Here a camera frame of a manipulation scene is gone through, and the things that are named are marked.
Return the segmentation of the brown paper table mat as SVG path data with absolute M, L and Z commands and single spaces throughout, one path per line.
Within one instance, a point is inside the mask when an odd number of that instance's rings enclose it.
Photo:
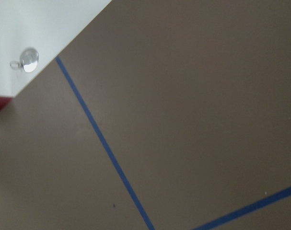
M 291 230 L 291 0 L 114 0 L 0 112 L 0 230 Z

